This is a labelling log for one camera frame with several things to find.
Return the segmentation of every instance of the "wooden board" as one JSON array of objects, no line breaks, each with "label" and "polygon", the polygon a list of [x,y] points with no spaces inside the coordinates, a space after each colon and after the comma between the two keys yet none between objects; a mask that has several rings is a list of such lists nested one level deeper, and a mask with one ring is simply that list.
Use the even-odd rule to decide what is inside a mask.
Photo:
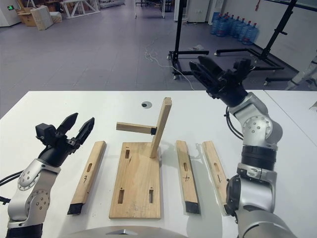
[{"label": "wooden board", "polygon": [[69,214],[79,214],[82,205],[86,203],[90,188],[100,166],[100,161],[104,157],[105,149],[106,143],[104,141],[95,142],[70,203]]},{"label": "wooden board", "polygon": [[154,158],[158,152],[159,142],[163,135],[163,131],[166,125],[166,121],[168,118],[168,114],[170,111],[170,108],[172,107],[172,100],[171,98],[164,98],[162,107],[160,109],[159,117],[158,117],[158,123],[157,123],[157,132],[152,140],[152,149],[150,157]]},{"label": "wooden board", "polygon": [[195,180],[185,141],[177,140],[176,149],[186,212],[200,213]]},{"label": "wooden board", "polygon": [[151,143],[122,144],[109,218],[160,218],[159,160]]},{"label": "wooden board", "polygon": [[144,134],[152,134],[152,132],[156,132],[155,126],[131,124],[131,123],[125,123],[125,122],[117,122],[116,129],[123,130],[123,131],[144,133]]},{"label": "wooden board", "polygon": [[227,192],[226,192],[227,178],[223,171],[221,162],[219,160],[219,157],[213,145],[213,142],[212,141],[203,142],[203,150],[208,160],[210,172],[213,178],[212,180],[215,184],[218,197],[220,199],[220,202],[224,206],[226,204],[226,197],[227,197]]}]

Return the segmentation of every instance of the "wooden base plate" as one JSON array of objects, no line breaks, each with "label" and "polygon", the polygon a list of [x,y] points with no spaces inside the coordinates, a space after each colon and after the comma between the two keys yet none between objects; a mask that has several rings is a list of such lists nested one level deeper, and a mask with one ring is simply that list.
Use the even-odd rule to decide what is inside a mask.
[{"label": "wooden base plate", "polygon": [[122,144],[109,218],[160,218],[159,160],[151,143]]}]

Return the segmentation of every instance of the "white wire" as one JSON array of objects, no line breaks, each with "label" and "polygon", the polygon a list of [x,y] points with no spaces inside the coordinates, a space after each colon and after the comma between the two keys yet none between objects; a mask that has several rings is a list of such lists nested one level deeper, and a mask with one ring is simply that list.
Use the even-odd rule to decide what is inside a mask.
[{"label": "white wire", "polygon": [[155,58],[156,56],[158,56],[157,52],[155,52],[154,49],[152,49],[151,52],[148,51],[148,47],[151,46],[151,45],[153,45],[154,42],[155,42],[158,38],[159,38],[159,37],[156,37],[154,40],[152,40],[152,42],[151,42],[150,44],[148,44],[147,46],[145,46],[144,57],[145,57],[147,60],[151,61],[151,62],[153,62],[153,60],[155,60],[155,61],[158,63],[158,65],[159,65],[160,67],[171,67],[171,68],[173,68],[175,71],[179,72],[179,73],[189,82],[189,85],[190,85],[191,89],[192,89],[192,90],[195,90],[195,89],[193,88],[193,85],[192,85],[192,83],[190,82],[190,80],[189,80],[182,72],[180,72],[179,70],[177,70],[175,67],[173,67],[173,66],[171,66],[171,65],[161,65],[161,64],[159,63],[159,61]]}]

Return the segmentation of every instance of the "handwritten mark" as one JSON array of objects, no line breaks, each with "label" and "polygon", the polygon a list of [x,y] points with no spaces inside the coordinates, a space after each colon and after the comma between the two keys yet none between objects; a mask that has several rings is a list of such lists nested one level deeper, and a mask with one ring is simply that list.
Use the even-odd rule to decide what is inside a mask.
[{"label": "handwritten mark", "polygon": [[189,177],[186,174],[186,177],[184,177],[183,179],[185,179],[185,182],[187,182],[189,180]]}]

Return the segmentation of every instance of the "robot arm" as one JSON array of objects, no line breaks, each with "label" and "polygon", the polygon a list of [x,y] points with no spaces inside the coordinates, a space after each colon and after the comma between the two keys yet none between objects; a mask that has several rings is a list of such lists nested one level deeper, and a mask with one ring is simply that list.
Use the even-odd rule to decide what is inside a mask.
[{"label": "robot arm", "polygon": [[247,93],[242,81],[252,70],[251,61],[235,63],[234,69],[223,71],[213,60],[198,57],[190,62],[194,76],[207,88],[207,93],[221,99],[241,124],[243,149],[237,175],[227,185],[228,214],[235,216],[239,238],[295,238],[286,224],[275,214],[274,171],[281,126],[273,121],[265,104],[253,93]]},{"label": "robot arm", "polygon": [[65,135],[76,122],[77,113],[68,116],[55,129],[44,123],[35,127],[37,138],[46,145],[20,175],[17,191],[8,206],[9,222],[7,238],[40,238],[43,222],[50,205],[50,191],[60,172],[60,166],[68,155],[84,143],[94,127],[94,118],[87,121],[76,138]]}]

